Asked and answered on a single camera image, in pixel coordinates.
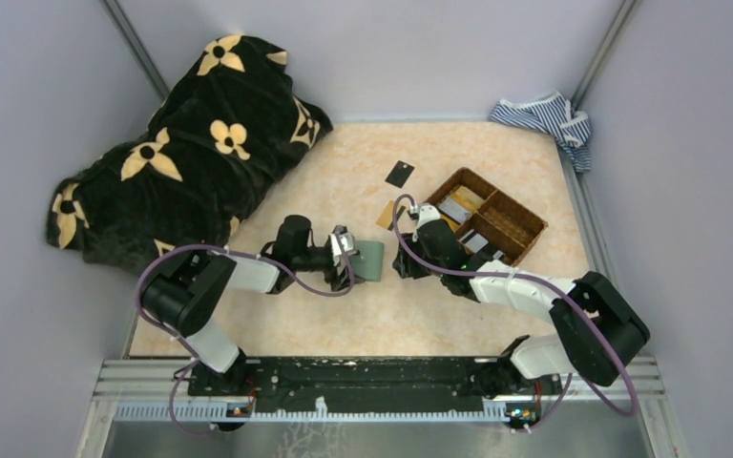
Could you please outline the green card holder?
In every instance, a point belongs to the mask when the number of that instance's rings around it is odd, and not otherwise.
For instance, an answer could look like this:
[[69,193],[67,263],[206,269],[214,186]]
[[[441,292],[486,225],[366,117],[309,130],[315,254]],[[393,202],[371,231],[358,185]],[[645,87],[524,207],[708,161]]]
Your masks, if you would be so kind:
[[379,282],[383,276],[385,246],[380,241],[357,240],[355,252],[349,256],[356,282]]

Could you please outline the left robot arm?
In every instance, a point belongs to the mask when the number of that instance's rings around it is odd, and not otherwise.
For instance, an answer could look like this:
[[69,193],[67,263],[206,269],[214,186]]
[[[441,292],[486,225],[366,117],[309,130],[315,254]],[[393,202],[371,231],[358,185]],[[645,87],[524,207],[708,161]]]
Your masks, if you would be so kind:
[[211,370],[210,381],[222,393],[241,392],[248,370],[238,363],[243,352],[214,321],[223,294],[240,290],[276,295],[296,284],[303,272],[316,272],[329,288],[319,296],[341,297],[361,282],[353,262],[356,239],[337,226],[322,245],[315,244],[308,218],[290,215],[275,240],[256,254],[207,244],[188,244],[154,260],[140,275],[135,302],[143,320],[180,342],[194,362]]

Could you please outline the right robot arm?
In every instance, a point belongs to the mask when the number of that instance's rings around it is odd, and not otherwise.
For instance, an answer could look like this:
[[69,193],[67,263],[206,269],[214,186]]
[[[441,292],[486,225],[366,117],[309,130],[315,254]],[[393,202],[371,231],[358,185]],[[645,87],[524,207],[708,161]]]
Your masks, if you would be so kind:
[[647,325],[601,273],[559,279],[469,253],[441,219],[419,219],[397,239],[400,260],[437,277],[453,295],[506,306],[553,326],[554,334],[522,336],[502,353],[499,380],[511,393],[562,373],[609,386],[625,377],[625,367],[650,341]]

